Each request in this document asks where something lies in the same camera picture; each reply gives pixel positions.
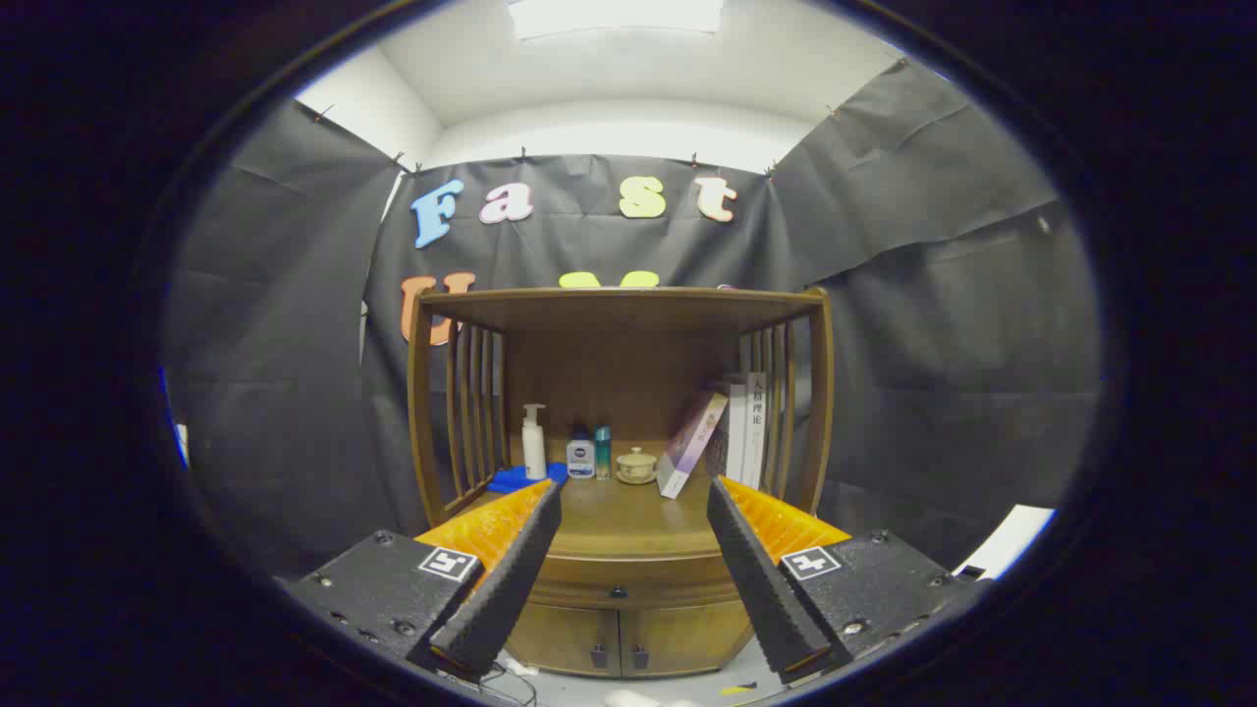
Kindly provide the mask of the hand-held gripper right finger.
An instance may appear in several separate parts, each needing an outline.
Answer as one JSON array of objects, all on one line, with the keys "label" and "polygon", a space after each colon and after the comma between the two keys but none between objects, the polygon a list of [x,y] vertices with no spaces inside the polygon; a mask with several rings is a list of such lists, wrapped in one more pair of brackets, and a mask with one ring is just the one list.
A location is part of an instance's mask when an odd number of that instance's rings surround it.
[{"label": "hand-held gripper right finger", "polygon": [[711,482],[706,516],[766,660],[786,684],[952,621],[988,589],[889,530],[847,533],[727,477]]}]

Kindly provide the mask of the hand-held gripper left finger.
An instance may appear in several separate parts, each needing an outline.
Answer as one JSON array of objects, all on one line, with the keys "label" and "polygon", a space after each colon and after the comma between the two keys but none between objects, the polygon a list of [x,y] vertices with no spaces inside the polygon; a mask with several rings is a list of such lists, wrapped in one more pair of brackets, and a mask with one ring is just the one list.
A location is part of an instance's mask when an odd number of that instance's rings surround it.
[{"label": "hand-held gripper left finger", "polygon": [[561,520],[561,487],[539,481],[416,537],[368,533],[287,590],[372,650],[480,681],[515,630]]}]

